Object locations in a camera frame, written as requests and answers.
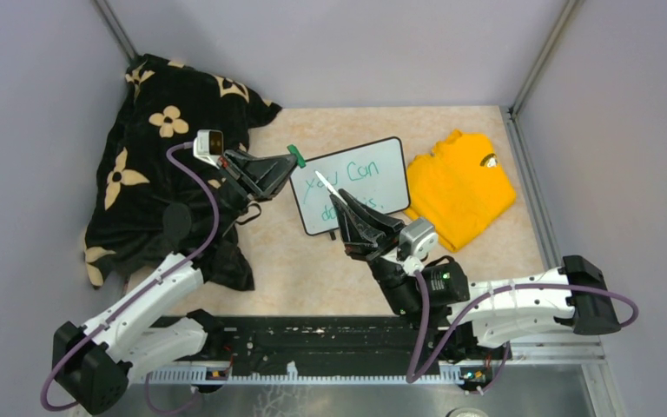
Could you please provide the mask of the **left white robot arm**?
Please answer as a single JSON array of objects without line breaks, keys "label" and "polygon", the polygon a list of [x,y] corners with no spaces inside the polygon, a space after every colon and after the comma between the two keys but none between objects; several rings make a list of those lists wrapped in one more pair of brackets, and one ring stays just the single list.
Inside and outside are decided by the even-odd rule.
[{"label": "left white robot arm", "polygon": [[213,317],[201,310],[167,328],[151,330],[161,316],[205,278],[194,260],[221,235],[221,203],[209,185],[201,190],[211,206],[211,226],[201,244],[187,255],[170,253],[137,288],[117,303],[77,326],[66,321],[53,335],[52,369],[40,391],[42,407],[60,412],[81,407],[91,415],[111,409],[139,379],[159,368],[199,354],[219,357],[226,347]]}]

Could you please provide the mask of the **green whiteboard marker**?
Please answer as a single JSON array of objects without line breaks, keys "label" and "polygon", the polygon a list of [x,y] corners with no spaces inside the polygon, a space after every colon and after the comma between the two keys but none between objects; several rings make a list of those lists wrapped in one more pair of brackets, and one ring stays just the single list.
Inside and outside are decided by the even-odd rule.
[{"label": "green whiteboard marker", "polygon": [[335,196],[344,205],[347,205],[347,202],[343,199],[340,193],[334,188],[334,186],[330,183],[330,181],[320,171],[315,170],[314,173],[316,174],[320,182],[323,184],[323,186],[327,189],[330,195]]}]

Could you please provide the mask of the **black framed whiteboard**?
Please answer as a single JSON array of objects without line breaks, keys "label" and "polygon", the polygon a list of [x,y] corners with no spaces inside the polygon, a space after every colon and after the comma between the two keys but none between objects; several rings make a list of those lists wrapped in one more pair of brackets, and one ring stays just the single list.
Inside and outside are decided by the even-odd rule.
[{"label": "black framed whiteboard", "polygon": [[384,214],[410,206],[405,154],[396,136],[309,159],[293,172],[292,190],[307,235],[338,228],[324,182]]}]

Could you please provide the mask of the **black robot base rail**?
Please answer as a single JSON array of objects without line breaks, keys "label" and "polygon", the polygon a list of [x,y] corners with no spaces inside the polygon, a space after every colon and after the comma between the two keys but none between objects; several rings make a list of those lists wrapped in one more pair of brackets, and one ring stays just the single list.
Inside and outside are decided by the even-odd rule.
[{"label": "black robot base rail", "polygon": [[420,350],[420,383],[453,381],[467,389],[485,387],[512,353],[506,345],[480,347],[469,324],[453,334],[429,330],[423,341],[413,324],[383,316],[211,317],[203,347],[169,360],[207,363],[208,384],[216,382],[365,384],[406,382]]}]

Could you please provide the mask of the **green marker cap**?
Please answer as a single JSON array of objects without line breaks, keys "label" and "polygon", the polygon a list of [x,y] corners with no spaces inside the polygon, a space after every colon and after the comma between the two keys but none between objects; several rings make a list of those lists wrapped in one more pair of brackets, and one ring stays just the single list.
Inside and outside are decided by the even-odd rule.
[{"label": "green marker cap", "polygon": [[299,168],[303,169],[306,167],[306,160],[295,145],[287,145],[287,150],[292,156],[295,157],[296,164]]}]

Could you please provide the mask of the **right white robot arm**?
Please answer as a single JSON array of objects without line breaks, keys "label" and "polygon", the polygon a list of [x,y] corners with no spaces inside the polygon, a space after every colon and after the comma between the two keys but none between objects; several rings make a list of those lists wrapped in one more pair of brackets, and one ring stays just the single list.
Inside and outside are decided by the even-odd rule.
[{"label": "right white robot arm", "polygon": [[529,334],[569,328],[578,335],[622,328],[602,271],[581,255],[517,279],[470,281],[451,257],[427,262],[436,246],[426,219],[410,223],[330,189],[344,252],[370,269],[390,309],[416,325],[444,328],[466,358]]}]

